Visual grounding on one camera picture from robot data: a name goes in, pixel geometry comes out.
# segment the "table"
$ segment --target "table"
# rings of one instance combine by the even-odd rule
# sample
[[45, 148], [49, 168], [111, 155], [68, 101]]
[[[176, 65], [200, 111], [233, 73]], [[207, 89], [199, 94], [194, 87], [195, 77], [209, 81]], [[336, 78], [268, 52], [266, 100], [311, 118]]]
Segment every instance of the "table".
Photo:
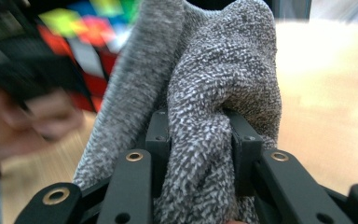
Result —
[[[279, 149], [294, 154], [320, 183], [347, 194], [358, 183], [358, 25], [277, 22], [282, 92]], [[42, 188], [70, 182], [95, 115], [56, 146], [2, 165], [4, 223]]]

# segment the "wooden surface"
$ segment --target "wooden surface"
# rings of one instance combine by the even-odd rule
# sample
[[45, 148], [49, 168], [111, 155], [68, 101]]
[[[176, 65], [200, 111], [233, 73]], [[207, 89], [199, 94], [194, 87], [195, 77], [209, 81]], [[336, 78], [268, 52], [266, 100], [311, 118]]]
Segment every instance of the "wooden surface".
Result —
[[[283, 114], [279, 148], [293, 153], [321, 184], [347, 194], [358, 183], [358, 25], [277, 24]], [[94, 115], [51, 150], [2, 166], [4, 223], [43, 187], [70, 182]]]

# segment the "knitted fabric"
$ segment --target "knitted fabric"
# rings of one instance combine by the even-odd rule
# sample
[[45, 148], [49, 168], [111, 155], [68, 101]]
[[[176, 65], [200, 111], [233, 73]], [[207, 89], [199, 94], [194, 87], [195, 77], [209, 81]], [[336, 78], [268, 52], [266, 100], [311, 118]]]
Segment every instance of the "knitted fabric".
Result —
[[155, 223], [256, 223], [252, 199], [235, 198], [222, 108], [246, 117], [264, 148], [276, 147], [282, 106], [275, 42], [272, 13], [259, 0], [221, 11], [144, 0], [74, 182], [84, 189], [110, 176], [118, 153], [135, 145], [151, 113], [168, 102], [172, 154]]

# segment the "textured gray fabric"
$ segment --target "textured gray fabric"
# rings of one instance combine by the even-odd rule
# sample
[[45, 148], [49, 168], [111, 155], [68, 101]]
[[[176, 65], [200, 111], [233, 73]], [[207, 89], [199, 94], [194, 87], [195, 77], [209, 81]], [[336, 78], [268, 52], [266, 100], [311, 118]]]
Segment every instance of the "textured gray fabric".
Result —
[[155, 222], [256, 223], [252, 199], [234, 195], [231, 130], [221, 109], [239, 111], [264, 148], [276, 147], [275, 54], [274, 20], [261, 0], [222, 11], [144, 0], [74, 182], [86, 188], [111, 175], [118, 152], [132, 148], [151, 113], [168, 102], [172, 155]]

